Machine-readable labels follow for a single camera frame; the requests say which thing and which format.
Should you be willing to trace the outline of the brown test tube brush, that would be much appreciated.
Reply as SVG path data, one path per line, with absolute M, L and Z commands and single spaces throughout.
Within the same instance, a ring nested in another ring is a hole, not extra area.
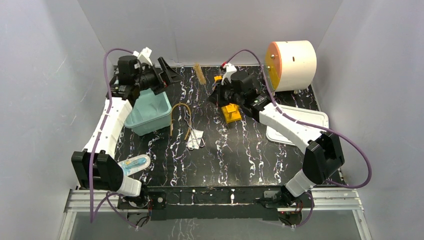
M 193 69 L 198 80 L 197 91 L 199 93 L 204 93 L 205 97 L 209 97 L 214 90 L 212 83 L 209 82 L 209 80 L 205 77 L 205 74 L 203 73 L 202 67 L 199 63 L 195 63 Z

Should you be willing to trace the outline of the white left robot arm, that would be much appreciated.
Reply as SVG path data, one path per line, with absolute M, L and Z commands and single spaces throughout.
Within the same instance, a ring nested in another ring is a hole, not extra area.
M 166 89 L 184 78 L 163 57 L 157 62 L 159 67 L 135 55 L 118 59 L 118 72 L 105 78 L 107 93 L 99 122 L 83 149 L 71 156 L 81 187 L 128 196 L 137 208 L 147 206 L 149 194 L 119 166 L 115 151 L 123 128 L 143 136 L 170 126 Z

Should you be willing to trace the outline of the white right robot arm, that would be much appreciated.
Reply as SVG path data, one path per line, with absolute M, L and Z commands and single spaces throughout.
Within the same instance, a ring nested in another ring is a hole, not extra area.
M 303 193 L 324 183 L 345 163 L 338 135 L 305 127 L 285 117 L 269 94 L 257 91 L 250 75 L 217 80 L 208 100 L 218 107 L 238 105 L 246 116 L 274 129 L 301 150 L 301 170 L 281 187 L 282 202 L 288 207 L 295 207 Z

